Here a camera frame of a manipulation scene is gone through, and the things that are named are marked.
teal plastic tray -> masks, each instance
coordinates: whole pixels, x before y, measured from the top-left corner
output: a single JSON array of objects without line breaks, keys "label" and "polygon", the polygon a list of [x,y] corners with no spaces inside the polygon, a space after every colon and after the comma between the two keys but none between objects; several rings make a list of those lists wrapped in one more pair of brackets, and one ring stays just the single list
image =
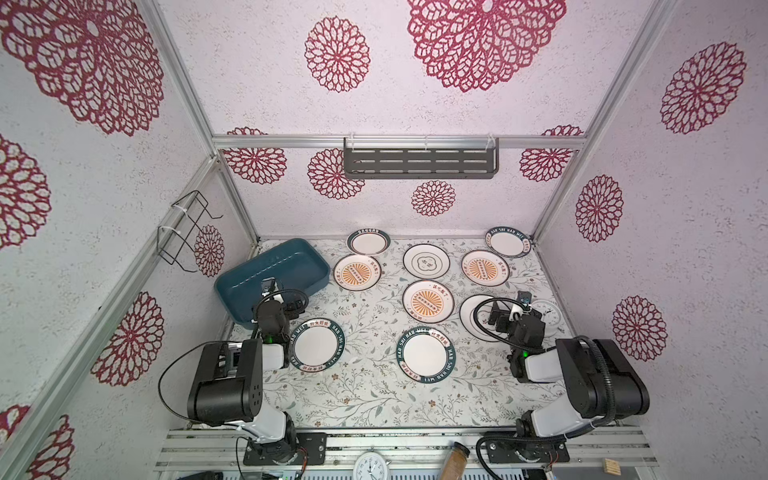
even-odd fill
[{"label": "teal plastic tray", "polygon": [[216,291],[232,319],[252,329],[251,309],[261,300],[262,280],[274,277],[283,288],[312,295],[328,285],[330,271],[317,250],[303,238],[294,238],[223,273]]}]

ceramic plate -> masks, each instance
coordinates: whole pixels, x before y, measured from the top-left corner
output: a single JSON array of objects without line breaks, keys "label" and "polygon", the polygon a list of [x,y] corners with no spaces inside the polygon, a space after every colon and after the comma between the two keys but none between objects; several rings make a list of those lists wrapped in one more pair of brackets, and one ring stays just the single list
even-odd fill
[{"label": "ceramic plate", "polygon": [[420,383],[435,383],[448,377],[456,365],[456,350],[443,332],[417,326],[403,333],[395,350],[397,364]]},{"label": "ceramic plate", "polygon": [[509,258],[525,257],[531,252],[528,235],[512,227],[493,227],[485,233],[485,244],[499,255]]},{"label": "ceramic plate", "polygon": [[[475,308],[477,305],[480,305],[480,302],[483,300],[488,300],[493,298],[490,295],[473,295],[470,296],[468,299],[464,300],[462,303],[461,308],[458,310],[458,317],[462,321],[462,325],[464,328],[467,329],[470,335],[474,336],[478,340],[483,340],[484,342],[498,342],[497,339],[493,338],[492,336],[483,333],[476,325],[475,321],[472,319],[472,312],[475,311]],[[491,307],[492,303],[489,303],[488,305],[484,305],[478,314],[478,319],[480,320],[480,323],[483,324],[483,326],[492,332],[494,331],[494,326],[488,325],[488,318],[491,315]]]},{"label": "ceramic plate", "polygon": [[498,286],[509,278],[507,262],[487,250],[473,250],[464,255],[462,271],[471,281],[483,286]]},{"label": "ceramic plate", "polygon": [[531,303],[531,308],[541,312],[541,321],[547,325],[544,328],[544,336],[553,336],[558,332],[558,327],[565,320],[559,306],[550,300],[536,300]]},{"label": "ceramic plate", "polygon": [[376,285],[382,275],[382,267],[372,257],[349,255],[333,267],[333,278],[340,287],[353,292],[368,290]]},{"label": "ceramic plate", "polygon": [[420,280],[408,285],[402,305],[419,322],[440,323],[453,313],[453,295],[441,283]]},{"label": "ceramic plate", "polygon": [[418,278],[434,280],[445,275],[451,266],[448,254],[440,247],[428,243],[414,245],[402,256],[406,270]]},{"label": "ceramic plate", "polygon": [[304,372],[320,372],[344,353],[344,332],[333,320],[307,320],[291,333],[290,362]]},{"label": "ceramic plate", "polygon": [[346,246],[359,255],[378,255],[389,248],[391,242],[385,231],[363,228],[347,237]]}]

clock face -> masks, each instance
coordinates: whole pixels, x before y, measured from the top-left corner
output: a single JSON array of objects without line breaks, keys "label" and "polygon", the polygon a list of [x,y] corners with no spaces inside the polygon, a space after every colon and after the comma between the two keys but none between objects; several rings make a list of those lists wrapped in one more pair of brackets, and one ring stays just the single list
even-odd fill
[{"label": "clock face", "polygon": [[531,303],[531,307],[541,312],[541,321],[547,326],[544,335],[553,336],[557,333],[558,327],[564,318],[560,308],[549,300],[536,300]]},{"label": "clock face", "polygon": [[355,462],[353,478],[355,480],[389,480],[386,460],[378,453],[362,454]]}]

floral tablecloth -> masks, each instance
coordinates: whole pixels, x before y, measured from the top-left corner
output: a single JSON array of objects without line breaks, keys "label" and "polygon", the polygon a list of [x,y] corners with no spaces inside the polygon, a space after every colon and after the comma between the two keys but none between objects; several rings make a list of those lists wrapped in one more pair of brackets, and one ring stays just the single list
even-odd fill
[{"label": "floral tablecloth", "polygon": [[[282,240],[267,240],[260,251]],[[333,267],[349,255],[342,240],[310,240]],[[453,314],[435,327],[456,348],[456,367],[449,377],[431,385],[411,380],[398,367],[395,344],[414,326],[424,325],[402,308],[403,290],[418,280],[402,265],[404,252],[417,243],[431,243],[445,250],[451,267],[436,281],[454,296]],[[534,300],[556,302],[535,252],[508,259],[509,280],[497,287],[479,286],[466,278],[460,261],[471,250],[485,249],[482,239],[393,240],[376,258],[382,278],[363,292],[350,292],[333,279],[310,297],[310,306],[291,330],[307,319],[325,317],[337,321],[346,337],[341,360],[325,371],[301,372],[293,366],[264,373],[266,400],[288,411],[299,427],[397,427],[397,426],[496,426],[514,425],[526,410],[536,409],[564,393],[561,383],[521,384],[509,373],[502,343],[487,343],[470,335],[458,318],[462,301],[477,293],[517,297],[527,290]],[[250,332],[236,326],[231,339],[246,339]],[[557,334],[545,340],[570,337],[562,323]]]}]

wooden block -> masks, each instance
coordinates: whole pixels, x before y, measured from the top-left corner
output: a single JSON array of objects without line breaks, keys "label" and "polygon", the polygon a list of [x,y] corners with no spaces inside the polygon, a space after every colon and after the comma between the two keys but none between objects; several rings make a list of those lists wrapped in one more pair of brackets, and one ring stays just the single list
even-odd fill
[{"label": "wooden block", "polygon": [[620,477],[621,467],[619,466],[619,462],[609,458],[603,458],[603,472]]}]

